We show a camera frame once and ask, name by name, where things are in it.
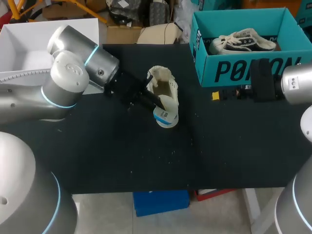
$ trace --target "white cardboard box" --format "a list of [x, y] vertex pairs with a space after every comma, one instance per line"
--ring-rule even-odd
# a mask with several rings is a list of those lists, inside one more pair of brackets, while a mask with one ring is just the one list
[[[50, 69], [53, 57], [46, 48], [50, 37], [64, 24], [72, 26], [99, 44], [98, 19], [6, 24], [0, 33], [0, 79], [19, 76], [29, 71]], [[47, 75], [26, 76], [8, 83], [41, 85], [46, 77]]]

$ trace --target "red object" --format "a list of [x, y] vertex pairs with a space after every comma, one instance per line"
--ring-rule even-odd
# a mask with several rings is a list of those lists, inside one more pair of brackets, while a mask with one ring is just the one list
[[12, 17], [12, 12], [9, 11], [5, 13], [3, 16], [0, 17], [0, 29], [5, 25], [10, 22], [10, 19]]
[[212, 191], [210, 193], [206, 193], [206, 194], [203, 194], [203, 195], [198, 195], [197, 191], [194, 191], [194, 194], [195, 194], [195, 196], [196, 196], [198, 201], [203, 201], [203, 200], [215, 197], [215, 196], [226, 194], [226, 193], [234, 191], [234, 190], [236, 190], [236, 189], [222, 189], [222, 190]]

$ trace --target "sneaker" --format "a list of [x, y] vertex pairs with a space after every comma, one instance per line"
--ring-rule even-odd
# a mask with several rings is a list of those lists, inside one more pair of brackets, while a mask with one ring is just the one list
[[163, 128], [172, 128], [178, 123], [177, 88], [178, 85], [171, 71], [162, 66], [154, 66], [147, 73], [147, 79], [153, 76], [147, 84], [147, 89], [153, 94], [159, 96], [165, 110], [160, 107], [154, 109], [154, 118]]
[[249, 52], [274, 51], [276, 44], [258, 35], [253, 28], [234, 32], [229, 36], [221, 35], [213, 40], [209, 52], [213, 55], [230, 55]]

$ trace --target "shoe lace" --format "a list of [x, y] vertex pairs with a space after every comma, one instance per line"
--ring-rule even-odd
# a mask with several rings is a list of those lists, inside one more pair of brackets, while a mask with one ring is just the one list
[[219, 38], [222, 40], [222, 39], [224, 39], [224, 41], [221, 41], [220, 42], [220, 44], [219, 45], [223, 45], [223, 48], [225, 47], [225, 45], [227, 44], [227, 43], [229, 43], [229, 44], [231, 44], [231, 45], [233, 45], [233, 44], [241, 44], [242, 42], [239, 40], [239, 39], [237, 39], [237, 38], [235, 38], [234, 37], [234, 33], [231, 33], [229, 36], [225, 36], [225, 35], [221, 35], [221, 36], [219, 36]]

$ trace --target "white floor tile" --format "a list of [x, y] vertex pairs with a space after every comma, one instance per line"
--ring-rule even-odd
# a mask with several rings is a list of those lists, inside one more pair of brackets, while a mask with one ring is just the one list
[[76, 234], [131, 234], [132, 193], [75, 195], [80, 202]]
[[[273, 194], [278, 192], [280, 188], [259, 188], [255, 189], [259, 207], [261, 210], [265, 208], [269, 200], [272, 198]], [[275, 223], [273, 223], [265, 234], [278, 234]]]

